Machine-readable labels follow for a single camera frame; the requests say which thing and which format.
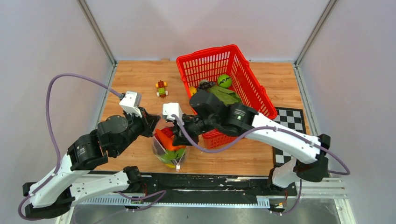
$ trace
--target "red basket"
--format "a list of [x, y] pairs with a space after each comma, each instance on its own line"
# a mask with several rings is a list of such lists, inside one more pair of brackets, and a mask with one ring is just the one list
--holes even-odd
[[[178, 57], [176, 64], [189, 98], [191, 98], [190, 86], [197, 87], [202, 79], [217, 82], [217, 78], [226, 73], [233, 81], [229, 89], [240, 96], [243, 104], [256, 109], [270, 119], [277, 116], [275, 107], [265, 93], [265, 88], [257, 81], [249, 67], [249, 62], [238, 46], [231, 44], [200, 50]], [[221, 146], [235, 139], [217, 130], [202, 136], [207, 148]]]

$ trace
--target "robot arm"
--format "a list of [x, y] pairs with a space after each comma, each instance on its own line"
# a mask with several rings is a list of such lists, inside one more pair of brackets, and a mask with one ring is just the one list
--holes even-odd
[[[100, 122], [97, 129], [75, 141], [63, 156], [56, 174], [53, 169], [39, 182], [23, 185], [24, 196], [30, 195], [30, 204], [25, 207], [26, 217], [53, 218], [94, 196], [113, 191], [138, 190], [141, 176], [137, 167], [126, 167], [123, 171], [93, 182], [75, 181], [107, 163], [109, 156], [119, 156], [137, 137], [152, 137], [161, 118], [139, 107], [140, 99], [139, 93], [126, 92], [120, 101], [124, 116], [109, 117]], [[32, 194], [51, 175], [53, 178]]]
[[197, 113], [196, 116], [182, 114], [180, 107], [175, 103], [165, 104], [163, 107], [163, 118], [175, 124], [174, 146], [191, 145], [191, 143], [186, 139], [172, 114], [182, 118], [183, 127], [196, 143], [198, 135], [213, 129], [218, 129], [228, 136], [241, 136], [248, 132], [246, 138], [267, 143], [293, 155], [291, 161], [271, 170], [268, 181], [271, 188], [286, 188], [300, 178], [320, 182], [326, 177], [328, 160], [325, 153], [314, 145], [328, 149], [330, 147], [328, 135], [316, 137], [296, 132], [243, 104], [225, 106], [217, 97], [206, 91], [198, 91], [194, 94], [190, 99], [190, 105]]

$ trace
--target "black and white checkerboard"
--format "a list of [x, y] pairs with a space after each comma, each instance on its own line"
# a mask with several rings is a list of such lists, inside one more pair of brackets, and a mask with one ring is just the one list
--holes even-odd
[[[303, 110], [276, 107], [276, 111], [278, 112], [278, 116], [274, 119], [276, 123], [279, 123], [290, 129], [294, 129], [300, 133], [307, 133], [305, 129]], [[273, 147], [273, 155], [275, 167], [280, 167], [281, 165], [289, 162], [293, 158], [290, 154], [275, 147]]]

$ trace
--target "yellow fruit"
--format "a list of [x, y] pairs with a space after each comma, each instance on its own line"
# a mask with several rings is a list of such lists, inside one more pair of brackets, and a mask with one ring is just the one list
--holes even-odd
[[195, 93], [197, 93], [197, 89], [194, 86], [190, 86], [189, 90], [190, 90], [191, 95], [194, 95]]
[[176, 166], [175, 166], [175, 165], [173, 165], [173, 164], [169, 164], [169, 163], [165, 163], [165, 166], [167, 166], [167, 167], [169, 167], [169, 168], [176, 168]]

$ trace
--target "wooden tabletop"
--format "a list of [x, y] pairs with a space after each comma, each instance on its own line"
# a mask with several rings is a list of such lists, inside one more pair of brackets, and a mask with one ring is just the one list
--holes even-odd
[[[250, 63], [257, 80], [266, 88], [274, 106], [303, 109], [300, 92], [291, 63]], [[156, 96], [156, 82], [166, 81], [169, 96]], [[121, 61], [118, 63], [112, 87], [117, 92], [135, 91], [142, 94], [141, 107], [148, 113], [160, 114], [164, 103], [177, 102], [184, 113], [192, 114], [183, 82], [174, 61]], [[110, 94], [102, 121], [122, 114], [119, 99]], [[99, 166], [98, 170], [122, 170], [137, 166], [141, 172], [175, 172], [153, 154], [153, 139], [139, 137], [118, 158]], [[204, 146], [202, 137], [199, 144]], [[180, 173], [268, 175], [273, 168], [272, 147], [261, 142], [242, 139], [230, 149], [217, 153], [202, 153], [191, 147]]]

